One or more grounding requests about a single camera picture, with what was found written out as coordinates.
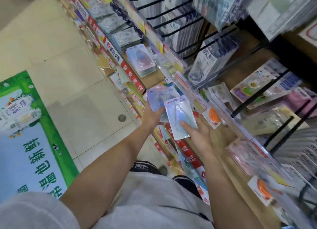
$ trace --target drain cover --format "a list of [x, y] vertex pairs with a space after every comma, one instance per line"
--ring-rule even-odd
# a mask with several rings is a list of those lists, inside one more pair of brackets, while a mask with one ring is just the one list
[[126, 120], [126, 116], [121, 114], [120, 116], [118, 116], [118, 121], [120, 122], [124, 122]]

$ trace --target right hand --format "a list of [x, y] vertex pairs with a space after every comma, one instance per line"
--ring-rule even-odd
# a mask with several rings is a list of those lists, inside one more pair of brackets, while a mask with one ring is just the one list
[[192, 142], [198, 149], [199, 153], [204, 155], [212, 152], [209, 127], [202, 122], [201, 119], [195, 118], [197, 127], [192, 128], [186, 122], [181, 121], [180, 124], [185, 131], [191, 136]]

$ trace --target t-shirt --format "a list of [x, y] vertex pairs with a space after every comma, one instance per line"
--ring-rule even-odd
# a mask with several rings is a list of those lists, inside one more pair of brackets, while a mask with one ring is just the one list
[[[93, 229], [214, 229], [212, 221], [210, 206], [172, 179], [129, 172], [110, 211]], [[24, 192], [1, 204], [0, 228], [80, 229], [62, 202], [42, 192]]]

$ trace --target left hand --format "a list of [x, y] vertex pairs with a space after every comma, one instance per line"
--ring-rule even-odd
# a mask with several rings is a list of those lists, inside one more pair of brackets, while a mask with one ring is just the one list
[[160, 122], [161, 115], [164, 111], [165, 107], [162, 106], [158, 111], [153, 112], [150, 107], [149, 101], [147, 101], [145, 103], [145, 112], [142, 119], [142, 126], [144, 126], [146, 130], [149, 131], [149, 133], [152, 133], [157, 125], [164, 125], [163, 122]]

